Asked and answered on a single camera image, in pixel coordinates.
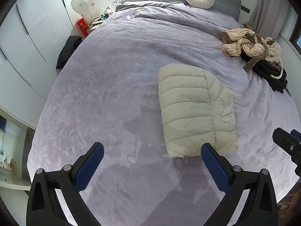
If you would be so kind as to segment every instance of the pile of clothes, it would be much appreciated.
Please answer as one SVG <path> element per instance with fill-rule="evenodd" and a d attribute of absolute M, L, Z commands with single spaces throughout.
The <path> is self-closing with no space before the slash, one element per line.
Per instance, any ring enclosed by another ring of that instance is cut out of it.
<path fill-rule="evenodd" d="M 268 37 L 261 38 L 248 28 L 233 29 L 221 33 L 222 52 L 227 56 L 241 56 L 247 64 L 243 67 L 246 72 L 251 69 L 260 77 L 267 80 L 273 91 L 286 89 L 286 72 L 281 62 L 280 45 Z"/>

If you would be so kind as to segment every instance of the blue gripper pad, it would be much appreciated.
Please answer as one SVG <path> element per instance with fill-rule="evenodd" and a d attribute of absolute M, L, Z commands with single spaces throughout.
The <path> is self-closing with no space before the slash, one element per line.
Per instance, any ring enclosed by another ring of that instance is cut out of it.
<path fill-rule="evenodd" d="M 293 129 L 293 130 L 290 132 L 290 134 L 291 134 L 294 138 L 296 138 L 296 139 L 298 139 L 299 141 L 301 141 L 301 133 L 299 133 L 297 130 Z"/>
<path fill-rule="evenodd" d="M 75 176 L 74 188 L 77 192 L 86 189 L 103 156 L 104 148 L 99 143 Z"/>
<path fill-rule="evenodd" d="M 229 177 L 206 145 L 201 147 L 201 157 L 218 189 L 227 193 L 230 190 Z"/>

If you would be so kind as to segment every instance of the bottle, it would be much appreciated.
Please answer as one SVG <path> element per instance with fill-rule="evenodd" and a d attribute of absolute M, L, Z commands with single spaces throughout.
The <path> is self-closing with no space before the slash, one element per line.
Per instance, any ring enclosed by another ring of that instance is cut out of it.
<path fill-rule="evenodd" d="M 108 10 L 105 10 L 104 11 L 104 17 L 107 19 L 107 18 L 109 18 L 109 12 L 108 12 Z"/>

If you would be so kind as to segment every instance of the lavender blanket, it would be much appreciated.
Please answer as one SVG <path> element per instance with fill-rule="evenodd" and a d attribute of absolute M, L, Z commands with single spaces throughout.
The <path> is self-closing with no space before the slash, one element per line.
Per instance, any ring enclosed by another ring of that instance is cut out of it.
<path fill-rule="evenodd" d="M 225 156 L 244 170 L 269 169 L 282 199 L 298 177 L 272 133 L 301 131 L 300 120 L 287 92 L 273 92 L 243 70 L 241 58 L 219 50 L 220 32 L 238 27 L 229 16 L 182 3 L 119 5 L 58 76 L 28 157 L 31 178 L 39 167 L 73 164 L 98 141 L 103 161 L 80 194 L 103 226 L 203 225 L 224 193 L 199 156 L 167 155 L 158 98 L 159 69 L 183 63 L 210 71 L 234 92 L 239 150 Z"/>

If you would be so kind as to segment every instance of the white plastic bag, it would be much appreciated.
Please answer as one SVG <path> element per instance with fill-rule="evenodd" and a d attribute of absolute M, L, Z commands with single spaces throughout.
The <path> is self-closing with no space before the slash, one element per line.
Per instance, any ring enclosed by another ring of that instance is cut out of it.
<path fill-rule="evenodd" d="M 72 0 L 71 7 L 90 25 L 93 19 L 99 17 L 99 14 L 97 14 L 97 2 L 98 0 Z"/>

